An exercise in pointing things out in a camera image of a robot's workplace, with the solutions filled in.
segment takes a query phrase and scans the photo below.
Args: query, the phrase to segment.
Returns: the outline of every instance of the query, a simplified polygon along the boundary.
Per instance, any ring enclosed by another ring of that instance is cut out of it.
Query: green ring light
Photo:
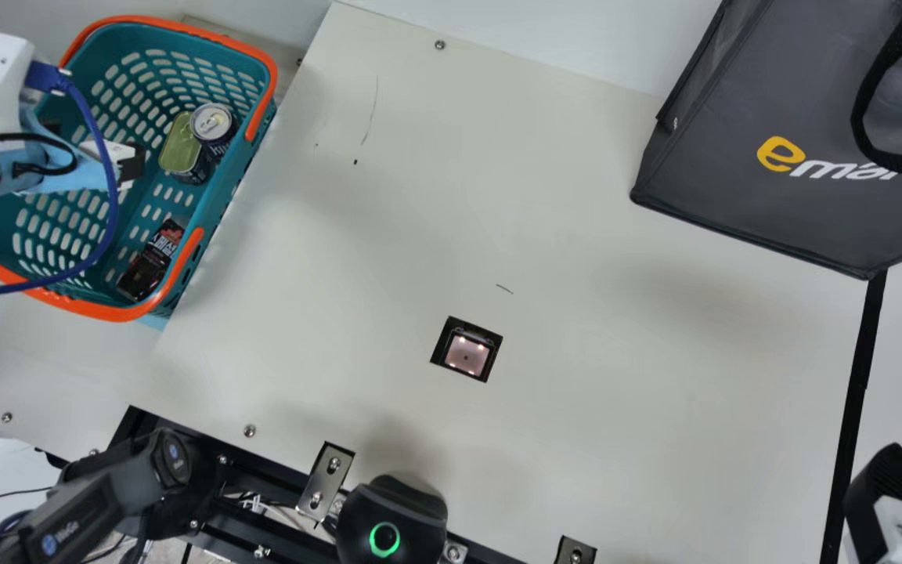
[[[378,548],[378,545],[375,544],[375,533],[378,532],[378,529],[382,527],[391,527],[393,531],[395,531],[395,543],[389,547],[388,550],[382,550]],[[399,543],[401,538],[399,537],[399,528],[390,522],[379,522],[379,524],[375,525],[375,528],[371,530],[371,537],[368,539],[371,542],[371,553],[377,556],[378,558],[387,558],[391,556],[391,554],[399,549]]]

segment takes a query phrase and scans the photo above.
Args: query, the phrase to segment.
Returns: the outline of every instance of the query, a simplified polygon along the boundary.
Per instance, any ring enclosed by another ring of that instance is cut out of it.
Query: black metal frame
[[[308,475],[248,453],[210,436],[201,435],[190,428],[165,420],[148,411],[129,407],[114,433],[110,445],[126,439],[147,435],[155,428],[172,428],[190,436],[196,442],[201,456],[210,456],[219,465],[218,479],[222,489],[258,492],[265,499],[285,507],[296,507],[308,482]],[[225,464],[218,463],[225,457]],[[197,519],[196,532],[180,537],[197,548],[239,564],[338,564],[336,547],[312,535],[241,508],[231,500],[215,499],[204,510],[205,515],[185,515],[183,520]],[[468,547],[466,564],[522,564],[521,561],[496,552],[448,532],[448,540]],[[258,547],[269,549],[264,558],[258,559],[254,551]]]

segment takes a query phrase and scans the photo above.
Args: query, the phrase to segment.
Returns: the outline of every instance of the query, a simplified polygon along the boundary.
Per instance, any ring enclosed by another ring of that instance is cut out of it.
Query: tin can
[[[228,153],[239,124],[232,115],[232,108],[223,103],[205,103],[190,115],[190,129],[215,158],[221,158]]]
[[[169,135],[158,154],[158,165],[179,182],[204,183],[214,165],[210,151],[205,150],[190,128],[190,112],[182,111],[172,118]]]

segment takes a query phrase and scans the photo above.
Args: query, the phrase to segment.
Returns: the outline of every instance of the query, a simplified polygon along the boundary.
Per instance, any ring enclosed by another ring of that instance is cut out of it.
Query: blue cable
[[[79,92],[75,85],[72,85],[72,82],[68,80],[64,74],[61,74],[57,68],[51,67],[51,65],[48,64],[33,62],[30,65],[30,72],[26,79],[26,85],[35,87],[39,90],[44,90],[44,92],[50,92],[51,89],[62,90],[62,92],[67,93],[71,96],[71,99],[75,101],[75,106],[78,106],[79,111],[82,112],[82,118],[85,119],[85,124],[89,126],[89,131],[92,132],[92,138],[96,140],[96,149],[99,151],[99,159],[101,163],[103,163],[103,171],[106,175],[107,192],[110,194],[110,197],[107,199],[107,202],[110,202],[110,210],[107,212],[106,216],[106,229],[103,231],[103,240],[101,240],[99,245],[96,246],[96,249],[89,254],[89,257],[86,257],[85,260],[72,268],[52,276],[28,280],[19,284],[0,285],[0,295],[12,292],[23,292],[33,288],[42,288],[51,284],[57,284],[58,282],[64,282],[69,278],[75,278],[80,272],[96,264],[96,261],[100,260],[100,257],[103,257],[103,253],[110,247],[110,243],[114,240],[114,234],[117,232],[117,207],[119,206],[119,203],[117,202],[117,179],[114,176],[114,164],[110,161],[110,153],[107,153],[106,143],[103,142],[103,133],[99,131],[99,125],[96,124],[96,118],[93,117],[92,111],[89,109],[89,103],[87,103],[85,97],[82,96],[82,92]]]

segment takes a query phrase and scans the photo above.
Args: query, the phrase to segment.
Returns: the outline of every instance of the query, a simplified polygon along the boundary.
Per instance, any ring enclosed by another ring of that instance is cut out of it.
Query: white panel
[[[815,560],[865,285],[633,206],[661,100],[433,39],[333,7],[126,399],[419,472],[525,561]],[[486,385],[428,363],[448,315]]]
[[[307,48],[330,0],[185,0],[186,11]],[[719,0],[350,0],[365,10],[659,96]],[[430,36],[421,36],[429,40]]]

